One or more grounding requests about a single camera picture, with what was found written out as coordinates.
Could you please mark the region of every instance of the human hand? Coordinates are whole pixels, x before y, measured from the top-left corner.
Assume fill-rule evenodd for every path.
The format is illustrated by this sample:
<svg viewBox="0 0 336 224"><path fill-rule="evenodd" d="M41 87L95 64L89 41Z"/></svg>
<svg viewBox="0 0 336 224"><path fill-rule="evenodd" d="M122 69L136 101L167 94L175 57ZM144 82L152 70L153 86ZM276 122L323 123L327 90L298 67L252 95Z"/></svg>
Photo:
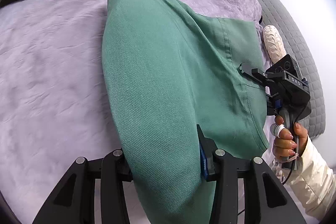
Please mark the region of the human hand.
<svg viewBox="0 0 336 224"><path fill-rule="evenodd" d="M276 124L283 124L284 120L281 116L275 117ZM294 132L299 138L299 156L302 155L306 148L308 141L308 131L299 123L294 124ZM273 143L273 154L276 158L290 157L295 155L293 149L297 147L297 144L293 141L293 136L286 128L280 131L279 138L275 138Z"/></svg>

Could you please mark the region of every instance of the gray quilted headboard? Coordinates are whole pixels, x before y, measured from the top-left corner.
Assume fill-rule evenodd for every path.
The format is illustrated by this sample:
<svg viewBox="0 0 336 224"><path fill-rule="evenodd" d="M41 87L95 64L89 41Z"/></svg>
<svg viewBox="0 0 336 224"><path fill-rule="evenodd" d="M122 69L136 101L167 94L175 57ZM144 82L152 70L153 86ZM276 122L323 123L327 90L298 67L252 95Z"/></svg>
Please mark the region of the gray quilted headboard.
<svg viewBox="0 0 336 224"><path fill-rule="evenodd" d="M273 25L279 30L286 52L297 61L302 77L306 77L309 82L311 114L300 123L308 129L310 138L315 138L324 132L326 114L320 77L308 45L280 0L258 2L262 8L261 25Z"/></svg>

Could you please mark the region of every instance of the person's arm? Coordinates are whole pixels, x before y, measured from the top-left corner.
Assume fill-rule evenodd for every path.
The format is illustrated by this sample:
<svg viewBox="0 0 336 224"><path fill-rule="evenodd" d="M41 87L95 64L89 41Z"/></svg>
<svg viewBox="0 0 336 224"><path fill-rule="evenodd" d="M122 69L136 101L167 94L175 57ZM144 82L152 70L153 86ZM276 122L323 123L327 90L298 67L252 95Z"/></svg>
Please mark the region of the person's arm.
<svg viewBox="0 0 336 224"><path fill-rule="evenodd" d="M276 123L281 124L281 120L277 117ZM300 156L297 158L298 170L292 172L287 184L302 203L306 214L321 220L336 199L336 175L311 142L307 130L295 125L294 131L300 138L299 145L301 142ZM290 136L291 133L283 129L280 138L275 139L273 153L277 158L293 154L295 144ZM289 170L283 169L283 173L286 178Z"/></svg>

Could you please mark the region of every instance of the camera lens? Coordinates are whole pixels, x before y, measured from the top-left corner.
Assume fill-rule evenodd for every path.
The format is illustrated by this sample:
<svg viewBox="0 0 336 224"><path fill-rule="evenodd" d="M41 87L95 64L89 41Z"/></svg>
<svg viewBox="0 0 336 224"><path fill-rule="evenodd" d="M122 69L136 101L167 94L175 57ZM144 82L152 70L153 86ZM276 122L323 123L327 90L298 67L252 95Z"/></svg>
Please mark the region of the camera lens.
<svg viewBox="0 0 336 224"><path fill-rule="evenodd" d="M276 69L275 69L275 72L281 72L282 71L282 67L281 66L279 66L279 67L277 67Z"/></svg>
<svg viewBox="0 0 336 224"><path fill-rule="evenodd" d="M285 69L289 69L291 67L291 64L288 61L286 61L283 67Z"/></svg>

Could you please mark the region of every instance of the green garment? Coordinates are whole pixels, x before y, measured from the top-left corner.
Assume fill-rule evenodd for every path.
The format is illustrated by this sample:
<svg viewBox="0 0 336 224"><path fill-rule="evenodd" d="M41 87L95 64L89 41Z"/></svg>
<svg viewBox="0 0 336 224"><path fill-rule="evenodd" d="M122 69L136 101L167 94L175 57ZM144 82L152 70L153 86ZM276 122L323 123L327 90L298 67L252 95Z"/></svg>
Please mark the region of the green garment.
<svg viewBox="0 0 336 224"><path fill-rule="evenodd" d="M196 124L233 156L261 156L265 90L253 22L196 14L178 0L108 0L102 64L139 200L152 224L209 223Z"/></svg>

